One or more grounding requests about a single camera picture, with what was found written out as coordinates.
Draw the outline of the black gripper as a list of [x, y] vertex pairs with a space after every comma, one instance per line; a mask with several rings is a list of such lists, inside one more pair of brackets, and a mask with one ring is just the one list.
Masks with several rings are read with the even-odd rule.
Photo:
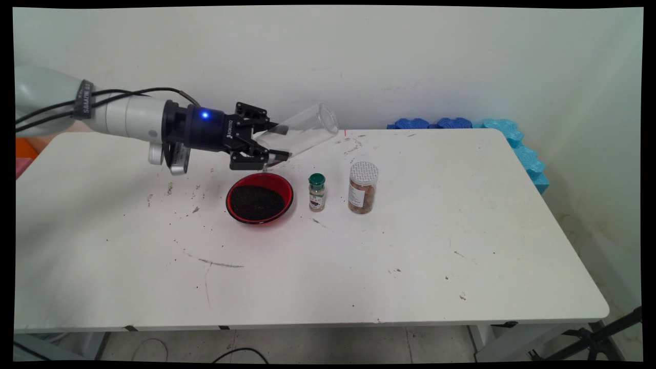
[[230, 154], [230, 170], [260, 171], [288, 161], [292, 154], [267, 149], [250, 138], [233, 138], [236, 128], [250, 128], [251, 135], [269, 132], [287, 135], [289, 127], [271, 121], [264, 108], [237, 102], [235, 114], [220, 110], [180, 105], [167, 100], [164, 105], [164, 152], [176, 144], [188, 149]]

